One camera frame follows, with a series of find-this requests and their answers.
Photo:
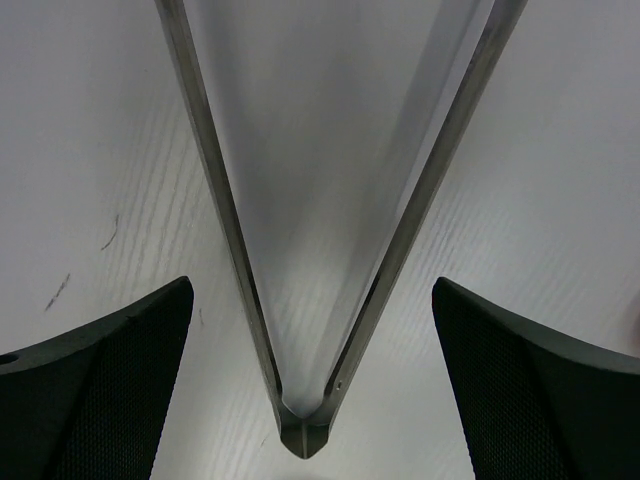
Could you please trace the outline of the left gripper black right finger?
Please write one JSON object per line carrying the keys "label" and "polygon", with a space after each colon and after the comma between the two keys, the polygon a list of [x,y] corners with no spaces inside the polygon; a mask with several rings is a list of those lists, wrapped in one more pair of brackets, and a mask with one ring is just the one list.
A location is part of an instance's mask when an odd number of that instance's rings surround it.
{"label": "left gripper black right finger", "polygon": [[475,478],[638,478],[637,358],[444,277],[432,311]]}

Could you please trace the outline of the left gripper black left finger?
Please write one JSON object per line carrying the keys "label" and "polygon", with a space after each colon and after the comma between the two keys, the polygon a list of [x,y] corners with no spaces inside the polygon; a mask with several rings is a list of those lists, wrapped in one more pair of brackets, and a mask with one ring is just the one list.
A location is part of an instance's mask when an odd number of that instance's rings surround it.
{"label": "left gripper black left finger", "polygon": [[148,479],[193,311],[179,277],[1,357],[4,479]]}

